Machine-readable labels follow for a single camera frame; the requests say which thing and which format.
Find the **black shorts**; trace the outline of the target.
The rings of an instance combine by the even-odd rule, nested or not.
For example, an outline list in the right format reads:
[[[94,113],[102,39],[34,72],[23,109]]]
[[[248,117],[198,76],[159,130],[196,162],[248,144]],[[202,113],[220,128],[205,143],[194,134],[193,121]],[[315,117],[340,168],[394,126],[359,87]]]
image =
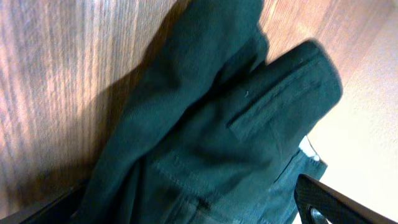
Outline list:
[[[342,96],[314,40],[271,64],[262,1],[192,1],[147,67],[72,223],[292,223],[301,143]]]

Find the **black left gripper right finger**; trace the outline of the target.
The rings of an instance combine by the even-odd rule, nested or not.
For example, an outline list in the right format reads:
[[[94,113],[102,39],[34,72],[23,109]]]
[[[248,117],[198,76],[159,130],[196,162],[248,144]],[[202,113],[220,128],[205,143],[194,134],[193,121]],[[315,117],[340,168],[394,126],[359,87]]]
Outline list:
[[[304,224],[397,224],[305,174],[298,176],[294,199]]]

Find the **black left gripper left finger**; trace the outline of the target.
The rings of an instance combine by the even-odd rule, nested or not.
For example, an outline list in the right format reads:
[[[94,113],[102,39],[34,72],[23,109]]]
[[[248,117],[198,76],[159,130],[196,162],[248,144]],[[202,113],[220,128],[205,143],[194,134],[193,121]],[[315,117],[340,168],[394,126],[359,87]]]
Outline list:
[[[1,219],[1,224],[66,223],[76,214],[87,185],[80,182]]]

